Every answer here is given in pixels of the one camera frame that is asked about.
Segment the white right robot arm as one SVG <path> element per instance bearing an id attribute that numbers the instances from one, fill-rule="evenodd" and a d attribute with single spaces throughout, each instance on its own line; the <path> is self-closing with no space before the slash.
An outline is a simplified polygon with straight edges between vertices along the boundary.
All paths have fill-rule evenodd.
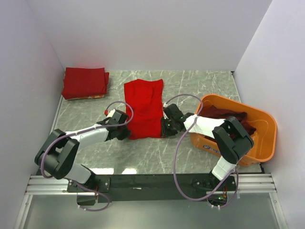
<path id="1" fill-rule="evenodd" d="M 194 113 L 185 113 L 176 104 L 163 108 L 162 137 L 170 137 L 178 132 L 183 135 L 178 143 L 188 134 L 200 134 L 215 140 L 220 152 L 220 159 L 211 170 L 209 185 L 214 190 L 220 190 L 226 184 L 226 177 L 237 163 L 254 146 L 254 141 L 242 124 L 233 116 L 226 119 L 202 117 Z"/>

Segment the bright red t-shirt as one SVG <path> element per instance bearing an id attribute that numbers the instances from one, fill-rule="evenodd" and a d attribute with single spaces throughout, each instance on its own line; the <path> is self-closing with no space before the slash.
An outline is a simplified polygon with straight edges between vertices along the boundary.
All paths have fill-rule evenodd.
<path id="1" fill-rule="evenodd" d="M 128 124 L 130 140 L 161 138 L 163 117 L 163 80 L 146 81 L 137 79 L 124 84 L 127 115 L 133 115 Z"/>

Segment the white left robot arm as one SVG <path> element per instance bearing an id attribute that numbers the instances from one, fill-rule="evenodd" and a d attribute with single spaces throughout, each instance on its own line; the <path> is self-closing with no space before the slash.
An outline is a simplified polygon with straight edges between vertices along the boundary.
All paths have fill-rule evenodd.
<path id="1" fill-rule="evenodd" d="M 126 139 L 131 133 L 125 124 L 128 119 L 126 113 L 114 109 L 93 126 L 70 132 L 55 129 L 40 148 L 34 162 L 43 165 L 42 172 L 56 179 L 75 180 L 83 191 L 89 192 L 95 187 L 94 173 L 74 162 L 78 151 L 99 142 Z"/>

